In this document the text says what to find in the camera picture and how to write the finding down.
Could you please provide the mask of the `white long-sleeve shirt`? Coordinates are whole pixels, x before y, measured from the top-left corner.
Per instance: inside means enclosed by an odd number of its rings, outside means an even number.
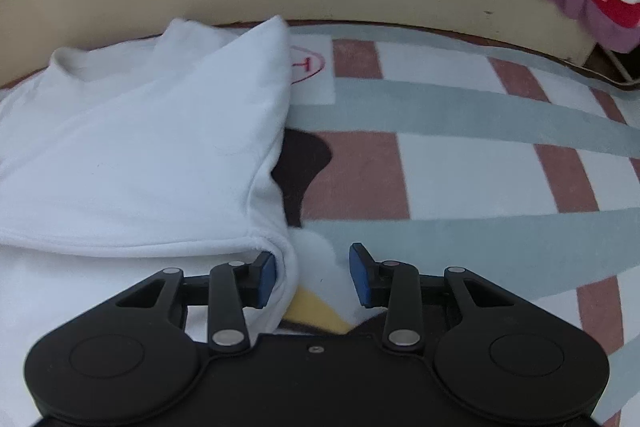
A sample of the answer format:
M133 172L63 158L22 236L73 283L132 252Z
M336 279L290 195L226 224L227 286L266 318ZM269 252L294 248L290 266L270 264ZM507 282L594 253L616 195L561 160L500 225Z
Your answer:
M23 379L56 326L165 267L189 274L270 251L278 278L247 311L271 333L298 261L280 157L290 31L174 20L157 38L61 48L1 99L1 421L38 417Z

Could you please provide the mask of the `checkered floor rug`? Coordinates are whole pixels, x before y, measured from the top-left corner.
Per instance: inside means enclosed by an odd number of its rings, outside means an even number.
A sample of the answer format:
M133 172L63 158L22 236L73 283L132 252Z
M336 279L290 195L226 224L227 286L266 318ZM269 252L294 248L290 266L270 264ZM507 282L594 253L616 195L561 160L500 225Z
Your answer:
M474 51L290 29L280 188L298 283L279 329L344 334L348 251L460 265L578 327L611 375L594 415L639 421L639 100Z

